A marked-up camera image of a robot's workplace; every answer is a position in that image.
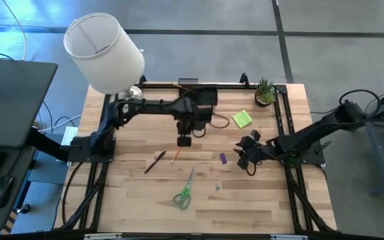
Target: potted plant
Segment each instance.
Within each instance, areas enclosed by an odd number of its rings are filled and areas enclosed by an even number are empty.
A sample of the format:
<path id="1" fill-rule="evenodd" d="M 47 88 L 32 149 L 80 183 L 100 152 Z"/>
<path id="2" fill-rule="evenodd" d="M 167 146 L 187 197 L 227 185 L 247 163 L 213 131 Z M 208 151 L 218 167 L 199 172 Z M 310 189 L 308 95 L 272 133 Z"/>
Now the potted plant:
<path id="1" fill-rule="evenodd" d="M 275 88 L 272 81 L 262 77 L 260 82 L 256 85 L 256 93 L 254 94 L 254 101 L 260 107 L 267 107 L 275 101 Z"/>

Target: lamp base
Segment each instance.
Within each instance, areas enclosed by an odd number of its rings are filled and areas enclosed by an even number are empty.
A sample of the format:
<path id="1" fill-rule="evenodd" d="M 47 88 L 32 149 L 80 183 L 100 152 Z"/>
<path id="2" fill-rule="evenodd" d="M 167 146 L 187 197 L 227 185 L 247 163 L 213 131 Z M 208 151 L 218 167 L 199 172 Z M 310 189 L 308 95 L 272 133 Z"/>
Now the lamp base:
<path id="1" fill-rule="evenodd" d="M 142 99 L 143 94 L 140 90 L 140 88 L 136 86 L 132 86 L 130 89 L 125 90 L 124 92 L 119 93 L 120 99 Z"/>

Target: black pen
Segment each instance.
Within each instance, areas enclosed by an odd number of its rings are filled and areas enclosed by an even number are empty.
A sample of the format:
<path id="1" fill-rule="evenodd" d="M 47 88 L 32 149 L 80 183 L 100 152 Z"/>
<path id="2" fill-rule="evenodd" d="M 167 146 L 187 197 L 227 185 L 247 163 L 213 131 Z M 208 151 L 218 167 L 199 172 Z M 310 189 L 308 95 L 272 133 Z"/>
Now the black pen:
<path id="1" fill-rule="evenodd" d="M 145 174 L 151 170 L 151 168 L 164 156 L 166 151 L 162 152 L 158 157 L 157 157 L 157 160 L 155 160 L 145 171 Z"/>

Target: white lamp shade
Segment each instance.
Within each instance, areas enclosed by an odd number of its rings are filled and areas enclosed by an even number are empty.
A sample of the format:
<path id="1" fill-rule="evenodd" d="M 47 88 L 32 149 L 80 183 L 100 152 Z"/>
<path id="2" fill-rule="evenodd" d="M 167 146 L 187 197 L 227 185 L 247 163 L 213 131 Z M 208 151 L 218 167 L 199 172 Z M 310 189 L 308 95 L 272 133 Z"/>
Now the white lamp shade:
<path id="1" fill-rule="evenodd" d="M 90 85 L 105 94 L 129 89 L 140 80 L 145 59 L 116 18 L 93 13 L 76 19 L 63 44 Z"/>

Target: purple eraser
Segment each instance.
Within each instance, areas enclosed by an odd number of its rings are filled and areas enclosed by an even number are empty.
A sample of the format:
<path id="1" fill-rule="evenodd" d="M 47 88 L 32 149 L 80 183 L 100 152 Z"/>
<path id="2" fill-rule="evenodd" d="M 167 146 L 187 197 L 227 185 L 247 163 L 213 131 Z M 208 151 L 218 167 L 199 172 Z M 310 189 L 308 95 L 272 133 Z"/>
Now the purple eraser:
<path id="1" fill-rule="evenodd" d="M 223 164 L 226 164 L 226 163 L 227 163 L 227 161 L 226 161 L 226 157 L 225 157 L 225 154 L 224 154 L 224 153 L 220 153 L 220 159 L 221 159 L 221 162 L 222 162 Z"/>

